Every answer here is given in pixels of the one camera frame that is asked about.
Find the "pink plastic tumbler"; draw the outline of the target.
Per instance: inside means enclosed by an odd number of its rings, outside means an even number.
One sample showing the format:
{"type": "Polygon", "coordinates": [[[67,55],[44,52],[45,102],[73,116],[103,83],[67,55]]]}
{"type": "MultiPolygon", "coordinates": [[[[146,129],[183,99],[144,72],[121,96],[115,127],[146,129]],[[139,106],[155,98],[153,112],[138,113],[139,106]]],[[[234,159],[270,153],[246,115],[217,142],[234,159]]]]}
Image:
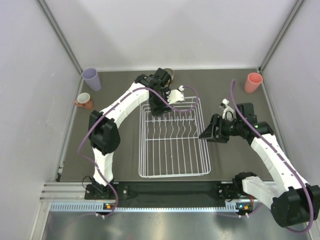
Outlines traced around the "pink plastic tumbler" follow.
{"type": "Polygon", "coordinates": [[[257,72],[252,72],[247,76],[244,85],[244,91],[248,94],[253,93],[263,82],[263,77],[257,72]]]}

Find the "terracotta ceramic mug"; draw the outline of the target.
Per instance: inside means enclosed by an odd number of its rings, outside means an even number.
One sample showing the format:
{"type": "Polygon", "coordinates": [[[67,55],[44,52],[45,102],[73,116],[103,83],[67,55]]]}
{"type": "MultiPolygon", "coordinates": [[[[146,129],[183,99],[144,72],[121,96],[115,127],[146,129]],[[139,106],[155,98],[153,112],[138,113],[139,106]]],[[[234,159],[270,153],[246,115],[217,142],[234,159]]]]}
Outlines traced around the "terracotta ceramic mug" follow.
{"type": "Polygon", "coordinates": [[[76,100],[74,101],[74,104],[77,107],[81,107],[81,108],[84,108],[87,110],[91,110],[94,107],[92,98],[91,98],[90,94],[87,92],[79,94],[77,96],[76,100]]]}

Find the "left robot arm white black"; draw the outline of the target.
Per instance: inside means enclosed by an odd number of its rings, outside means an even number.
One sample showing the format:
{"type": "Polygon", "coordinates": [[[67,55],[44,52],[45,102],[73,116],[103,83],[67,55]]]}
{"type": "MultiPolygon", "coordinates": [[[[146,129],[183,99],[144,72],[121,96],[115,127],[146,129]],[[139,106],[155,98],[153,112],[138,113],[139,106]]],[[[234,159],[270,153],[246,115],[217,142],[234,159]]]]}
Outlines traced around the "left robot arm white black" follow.
{"type": "Polygon", "coordinates": [[[97,195],[103,199],[113,194],[112,164],[113,154],[121,142],[118,127],[124,119],[140,104],[149,102],[151,114],[160,116],[171,111],[167,105],[171,92],[172,77],[164,69],[149,76],[139,75],[126,93],[112,105],[100,112],[94,110],[89,116],[88,139],[94,154],[94,174],[91,184],[97,195]]]}

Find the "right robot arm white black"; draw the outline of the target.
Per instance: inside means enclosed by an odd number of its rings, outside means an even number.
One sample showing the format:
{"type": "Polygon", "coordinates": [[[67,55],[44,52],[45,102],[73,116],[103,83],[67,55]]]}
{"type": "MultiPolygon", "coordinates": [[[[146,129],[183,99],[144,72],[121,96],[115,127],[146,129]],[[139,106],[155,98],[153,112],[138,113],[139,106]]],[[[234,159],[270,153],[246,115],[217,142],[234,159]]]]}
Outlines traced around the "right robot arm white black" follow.
{"type": "Polygon", "coordinates": [[[233,179],[233,192],[238,198],[253,196],[271,211],[280,227],[317,220],[320,211],[320,187],[310,185],[293,167],[282,151],[270,125],[259,122],[252,103],[230,107],[223,99],[222,114],[213,114],[199,138],[207,142],[227,143],[230,137],[241,137],[258,154],[275,186],[265,184],[253,172],[241,172],[233,179]]]}

